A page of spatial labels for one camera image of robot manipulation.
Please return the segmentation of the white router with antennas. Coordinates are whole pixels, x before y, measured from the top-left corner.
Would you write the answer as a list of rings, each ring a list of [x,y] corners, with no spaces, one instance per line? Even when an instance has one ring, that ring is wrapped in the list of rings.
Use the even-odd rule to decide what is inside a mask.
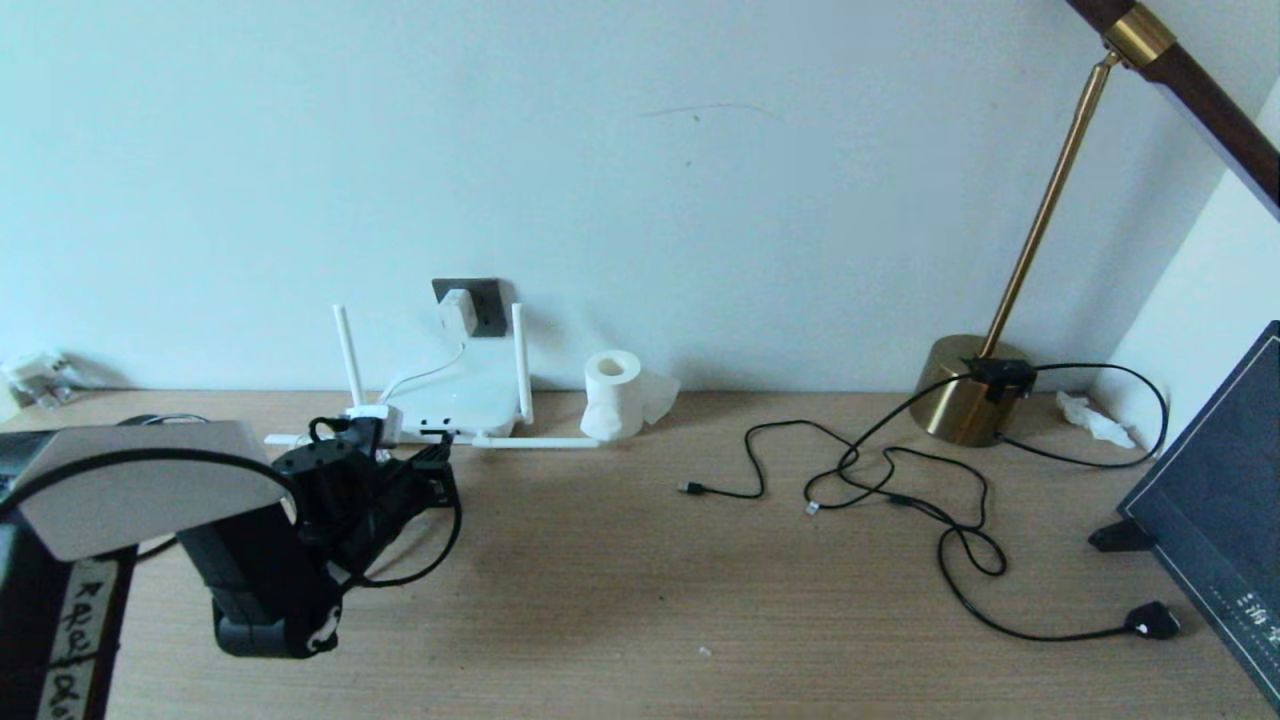
[[[532,387],[525,331],[525,306],[506,310],[504,337],[471,338],[453,357],[426,372],[411,372],[390,380],[375,400],[366,397],[355,368],[355,347],[346,310],[335,307],[339,338],[347,363],[351,405],[388,404],[403,413],[399,445],[435,443],[448,436],[458,445],[477,448],[596,448],[599,441],[582,437],[515,437],[516,425],[534,423]],[[337,432],[348,428],[337,415]]]

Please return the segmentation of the white toilet paper roll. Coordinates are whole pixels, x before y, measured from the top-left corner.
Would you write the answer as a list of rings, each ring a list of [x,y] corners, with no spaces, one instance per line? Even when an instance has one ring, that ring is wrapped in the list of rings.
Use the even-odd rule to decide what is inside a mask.
[[[580,430],[611,443],[640,434],[675,406],[680,380],[652,372],[630,351],[612,348],[589,357],[584,366],[588,405]]]

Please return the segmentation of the clear plastic wrapper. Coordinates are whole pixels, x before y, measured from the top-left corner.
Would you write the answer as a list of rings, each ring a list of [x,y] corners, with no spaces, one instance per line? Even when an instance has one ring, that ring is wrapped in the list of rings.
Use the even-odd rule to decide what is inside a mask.
[[[69,361],[58,352],[26,354],[0,363],[10,386],[40,407],[52,409],[72,402],[76,391],[67,378]]]

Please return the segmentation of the brass desk lamp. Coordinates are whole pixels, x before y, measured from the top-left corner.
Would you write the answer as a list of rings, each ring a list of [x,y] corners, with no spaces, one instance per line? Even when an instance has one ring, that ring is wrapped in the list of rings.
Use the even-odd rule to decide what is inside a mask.
[[[1033,368],[1002,342],[1021,287],[1050,228],[1112,68],[1123,65],[1172,96],[1262,206],[1280,220],[1280,150],[1142,0],[1065,0],[1094,29],[1106,54],[1092,68],[1027,238],[984,334],[937,340],[909,413],[931,436],[989,447],[1050,365]]]

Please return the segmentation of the crumpled white tissue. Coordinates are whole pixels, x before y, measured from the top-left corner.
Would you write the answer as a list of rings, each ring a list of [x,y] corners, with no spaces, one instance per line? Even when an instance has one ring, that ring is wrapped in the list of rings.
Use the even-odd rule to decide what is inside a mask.
[[[1093,439],[1108,442],[1120,448],[1137,447],[1137,442],[1130,437],[1129,429],[1124,424],[1094,410],[1087,397],[1059,391],[1055,393],[1055,404],[1066,423],[1087,430]]]

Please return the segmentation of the grey wall socket plate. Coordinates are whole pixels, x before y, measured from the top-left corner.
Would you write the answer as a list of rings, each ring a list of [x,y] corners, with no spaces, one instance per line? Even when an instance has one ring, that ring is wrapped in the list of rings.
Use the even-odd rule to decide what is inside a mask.
[[[508,329],[506,305],[500,295],[500,282],[497,278],[435,278],[431,290],[436,297],[436,310],[440,299],[448,290],[470,290],[477,309],[479,324],[471,338],[493,340],[504,337]]]

